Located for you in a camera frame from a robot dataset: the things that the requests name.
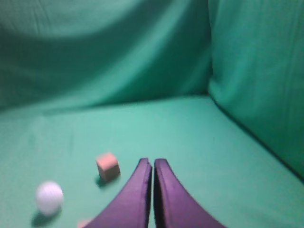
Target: small pink object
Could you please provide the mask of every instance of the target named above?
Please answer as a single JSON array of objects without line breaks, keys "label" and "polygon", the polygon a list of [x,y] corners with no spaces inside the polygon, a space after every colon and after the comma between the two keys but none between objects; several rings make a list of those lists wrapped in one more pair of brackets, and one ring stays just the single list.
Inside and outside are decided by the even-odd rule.
[{"label": "small pink object", "polygon": [[96,160],[100,178],[109,182],[120,175],[118,160],[111,153],[106,153]]},{"label": "small pink object", "polygon": [[77,228],[85,228],[87,224],[89,224],[91,220],[81,221],[78,223]]}]

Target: ping pong ball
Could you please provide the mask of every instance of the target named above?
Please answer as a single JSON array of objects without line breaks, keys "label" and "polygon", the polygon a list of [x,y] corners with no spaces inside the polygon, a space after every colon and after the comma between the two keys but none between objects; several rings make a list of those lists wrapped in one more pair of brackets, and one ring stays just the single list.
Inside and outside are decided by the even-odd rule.
[{"label": "ping pong ball", "polygon": [[42,183],[36,192],[37,207],[45,216],[56,214],[62,206],[63,199],[62,189],[55,182]]}]

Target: green cloth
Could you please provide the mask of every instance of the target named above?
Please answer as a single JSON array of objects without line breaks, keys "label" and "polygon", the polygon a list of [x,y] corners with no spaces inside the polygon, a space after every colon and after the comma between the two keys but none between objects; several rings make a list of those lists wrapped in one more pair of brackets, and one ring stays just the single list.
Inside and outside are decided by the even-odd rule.
[{"label": "green cloth", "polygon": [[[303,175],[303,8],[1,0],[0,228],[76,227],[142,157],[168,159],[228,228],[302,228],[303,183],[212,99]],[[99,186],[95,158],[108,151],[122,175]],[[35,193],[48,180],[65,203],[42,222]]]},{"label": "green cloth", "polygon": [[[304,186],[208,97],[66,114],[0,116],[0,227],[29,228],[36,187],[57,181],[61,214],[76,227],[117,195],[141,157],[167,158],[190,194],[228,228],[302,228]],[[121,178],[99,188],[95,158],[114,153]],[[155,227],[151,211],[150,227]]]},{"label": "green cloth", "polygon": [[209,1],[217,103],[304,177],[304,1]]},{"label": "green cloth", "polygon": [[206,1],[2,0],[0,110],[206,93],[210,51]]}]

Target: foam block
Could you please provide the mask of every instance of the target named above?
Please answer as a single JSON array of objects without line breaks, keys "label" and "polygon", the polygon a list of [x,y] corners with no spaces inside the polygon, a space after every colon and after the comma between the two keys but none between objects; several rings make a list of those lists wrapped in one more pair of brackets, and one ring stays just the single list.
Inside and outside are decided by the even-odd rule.
[{"label": "foam block", "polygon": [[91,220],[85,220],[78,223],[77,228],[84,228],[87,224],[89,224]]},{"label": "foam block", "polygon": [[104,154],[96,159],[100,178],[109,182],[120,175],[120,168],[117,158],[111,154]]}]

